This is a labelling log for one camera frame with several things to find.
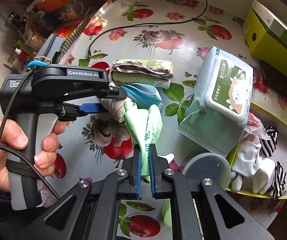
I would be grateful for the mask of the folded green patterned cloths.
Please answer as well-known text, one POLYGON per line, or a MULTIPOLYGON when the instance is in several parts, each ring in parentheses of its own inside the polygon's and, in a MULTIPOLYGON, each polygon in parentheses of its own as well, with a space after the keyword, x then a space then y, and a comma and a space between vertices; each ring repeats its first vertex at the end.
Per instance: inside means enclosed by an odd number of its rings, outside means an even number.
POLYGON ((110 67, 113 81, 141 83, 168 89, 173 78, 174 66, 164 60, 117 60, 110 67))

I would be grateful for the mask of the white green flat box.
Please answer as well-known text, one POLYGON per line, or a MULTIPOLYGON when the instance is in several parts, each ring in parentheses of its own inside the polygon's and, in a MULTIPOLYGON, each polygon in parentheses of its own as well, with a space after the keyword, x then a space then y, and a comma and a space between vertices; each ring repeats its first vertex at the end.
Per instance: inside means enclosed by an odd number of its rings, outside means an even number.
POLYGON ((287 48, 287 26, 267 7, 254 0, 251 9, 262 21, 263 26, 287 48))

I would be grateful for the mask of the green microfiber cloth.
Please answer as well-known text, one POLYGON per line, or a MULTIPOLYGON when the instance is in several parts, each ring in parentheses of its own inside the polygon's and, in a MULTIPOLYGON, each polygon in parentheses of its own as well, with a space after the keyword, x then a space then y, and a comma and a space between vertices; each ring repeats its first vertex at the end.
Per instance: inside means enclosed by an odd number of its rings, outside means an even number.
POLYGON ((160 109, 151 105, 148 109, 138 108, 134 102, 124 103, 123 115, 126 128, 130 136, 138 144, 141 153, 140 177, 145 182, 150 182, 149 147, 155 144, 161 134, 163 123, 160 109))

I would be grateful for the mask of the cream striped towel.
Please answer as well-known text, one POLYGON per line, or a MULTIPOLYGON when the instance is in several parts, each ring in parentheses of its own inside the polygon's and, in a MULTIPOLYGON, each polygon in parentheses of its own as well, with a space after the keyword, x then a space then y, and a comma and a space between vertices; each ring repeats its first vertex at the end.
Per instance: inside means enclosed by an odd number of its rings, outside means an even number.
POLYGON ((126 99, 100 99, 99 102, 102 106, 116 119, 116 121, 122 123, 124 122, 124 114, 126 109, 124 107, 125 102, 133 103, 131 98, 127 97, 126 99))

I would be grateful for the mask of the baby wipes pack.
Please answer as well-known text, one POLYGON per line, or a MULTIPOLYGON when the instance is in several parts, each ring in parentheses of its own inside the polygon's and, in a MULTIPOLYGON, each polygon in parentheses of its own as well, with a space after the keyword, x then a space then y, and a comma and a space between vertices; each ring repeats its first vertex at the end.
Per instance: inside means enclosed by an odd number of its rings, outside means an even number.
POLYGON ((226 157, 240 139, 250 110, 253 68, 212 46, 203 60, 178 132, 226 157))

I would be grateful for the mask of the yellow-green shoebox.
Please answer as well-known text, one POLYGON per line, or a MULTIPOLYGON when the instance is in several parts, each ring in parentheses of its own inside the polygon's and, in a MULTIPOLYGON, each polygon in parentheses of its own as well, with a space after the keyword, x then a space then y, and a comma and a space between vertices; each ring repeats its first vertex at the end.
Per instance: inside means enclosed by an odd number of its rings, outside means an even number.
POLYGON ((265 61, 287 77, 287 48, 268 32, 251 8, 246 15, 243 31, 250 55, 265 61))

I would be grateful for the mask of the round plastic container lid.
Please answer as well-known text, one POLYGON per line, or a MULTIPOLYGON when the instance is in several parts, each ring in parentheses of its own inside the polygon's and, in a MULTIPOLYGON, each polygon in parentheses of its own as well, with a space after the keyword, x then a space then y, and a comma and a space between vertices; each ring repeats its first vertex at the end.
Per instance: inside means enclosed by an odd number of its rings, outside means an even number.
POLYGON ((231 180, 231 167, 228 161, 216 153, 201 153, 191 158, 184 166, 182 173, 186 178, 201 181, 212 179, 223 190, 226 190, 231 180))

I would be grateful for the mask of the clear plastic wrapper red print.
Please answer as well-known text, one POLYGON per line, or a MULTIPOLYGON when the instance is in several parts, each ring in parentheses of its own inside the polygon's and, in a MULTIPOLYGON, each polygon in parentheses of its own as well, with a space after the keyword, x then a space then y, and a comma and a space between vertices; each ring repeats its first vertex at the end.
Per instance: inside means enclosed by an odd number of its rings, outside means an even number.
POLYGON ((261 120, 257 118, 253 113, 249 112, 248 120, 244 129, 244 132, 257 136, 263 140, 271 140, 271 137, 268 135, 265 130, 261 120))

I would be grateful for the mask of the yellow-green box lid tray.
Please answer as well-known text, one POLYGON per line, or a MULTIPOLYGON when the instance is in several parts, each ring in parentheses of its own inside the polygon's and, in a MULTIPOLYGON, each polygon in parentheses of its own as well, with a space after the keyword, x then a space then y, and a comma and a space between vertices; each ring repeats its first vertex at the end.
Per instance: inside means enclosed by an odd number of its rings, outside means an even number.
POLYGON ((287 124, 255 103, 251 104, 250 112, 258 117, 263 124, 276 126, 279 131, 277 148, 272 160, 280 162, 286 172, 286 192, 281 199, 287 199, 287 124))

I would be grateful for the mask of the yellow printed carton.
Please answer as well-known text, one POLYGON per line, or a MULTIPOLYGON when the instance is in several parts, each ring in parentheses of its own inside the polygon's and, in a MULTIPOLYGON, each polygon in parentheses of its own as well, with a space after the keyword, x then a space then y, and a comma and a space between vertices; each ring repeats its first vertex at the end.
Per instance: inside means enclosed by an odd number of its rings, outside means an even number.
POLYGON ((80 37, 83 30, 86 28, 87 24, 90 22, 89 19, 84 20, 70 35, 69 37, 64 41, 64 43, 61 46, 61 49, 59 51, 58 55, 58 62, 63 58, 63 56, 67 53, 67 51, 71 48, 71 46, 74 44, 74 42, 80 37))

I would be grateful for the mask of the grey white knit glove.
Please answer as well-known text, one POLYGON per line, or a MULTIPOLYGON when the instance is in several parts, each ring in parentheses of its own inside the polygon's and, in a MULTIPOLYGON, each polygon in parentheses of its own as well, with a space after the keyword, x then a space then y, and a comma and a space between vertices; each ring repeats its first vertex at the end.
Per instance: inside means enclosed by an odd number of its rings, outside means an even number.
POLYGON ((239 146, 231 166, 232 192, 237 193, 242 188, 243 178, 252 178, 258 170, 259 137, 249 134, 239 146))

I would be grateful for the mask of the folded light blue cloth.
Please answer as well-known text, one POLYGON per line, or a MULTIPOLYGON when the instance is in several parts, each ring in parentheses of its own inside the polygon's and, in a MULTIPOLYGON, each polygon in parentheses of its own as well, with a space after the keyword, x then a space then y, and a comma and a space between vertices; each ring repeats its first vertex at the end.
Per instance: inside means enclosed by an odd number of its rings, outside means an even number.
POLYGON ((127 93, 127 96, 137 104, 139 108, 148 109, 156 105, 162 110, 162 98, 159 91, 151 85, 141 83, 122 84, 121 88, 127 93))

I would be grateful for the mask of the black white striped sock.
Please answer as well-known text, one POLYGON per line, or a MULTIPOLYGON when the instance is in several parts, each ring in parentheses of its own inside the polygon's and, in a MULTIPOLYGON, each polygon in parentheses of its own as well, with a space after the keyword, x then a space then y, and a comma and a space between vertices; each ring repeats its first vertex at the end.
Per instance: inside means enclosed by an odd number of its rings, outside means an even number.
POLYGON ((265 126, 264 128, 268 135, 268 139, 260 139, 260 155, 270 158, 276 150, 279 131, 276 126, 265 126))
POLYGON ((284 189, 286 187, 286 172, 279 161, 276 162, 274 178, 272 180, 271 187, 268 189, 269 196, 277 200, 284 195, 284 189))

